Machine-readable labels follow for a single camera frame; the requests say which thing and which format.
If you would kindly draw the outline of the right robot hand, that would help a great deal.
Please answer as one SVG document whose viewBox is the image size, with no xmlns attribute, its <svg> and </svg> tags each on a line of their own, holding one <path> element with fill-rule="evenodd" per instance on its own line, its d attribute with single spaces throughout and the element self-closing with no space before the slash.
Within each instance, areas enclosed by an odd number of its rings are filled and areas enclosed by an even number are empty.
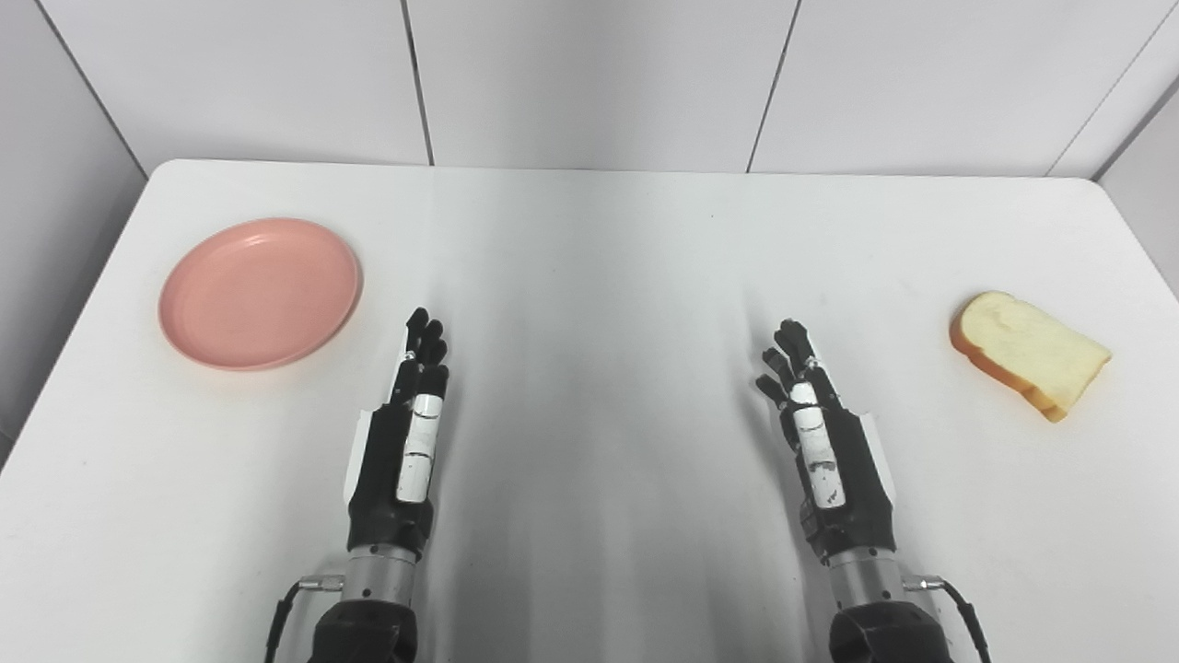
<svg viewBox="0 0 1179 663">
<path fill-rule="evenodd" d="M 755 386 L 777 408 L 793 454 L 805 541 L 823 563 L 859 547 L 893 553 L 893 499 L 864 419 L 842 402 L 804 324 L 783 320 L 772 339 Z"/>
</svg>

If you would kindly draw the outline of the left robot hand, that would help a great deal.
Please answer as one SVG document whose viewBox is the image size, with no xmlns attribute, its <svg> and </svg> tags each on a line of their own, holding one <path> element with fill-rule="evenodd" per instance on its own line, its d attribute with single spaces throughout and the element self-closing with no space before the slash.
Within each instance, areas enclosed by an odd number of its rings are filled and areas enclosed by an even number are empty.
<svg viewBox="0 0 1179 663">
<path fill-rule="evenodd" d="M 363 415 L 365 446 L 348 499 L 348 550 L 400 549 L 421 562 L 434 525 L 429 498 L 437 466 L 439 424 L 449 369 L 442 320 L 417 308 L 406 335 L 389 396 Z"/>
</svg>

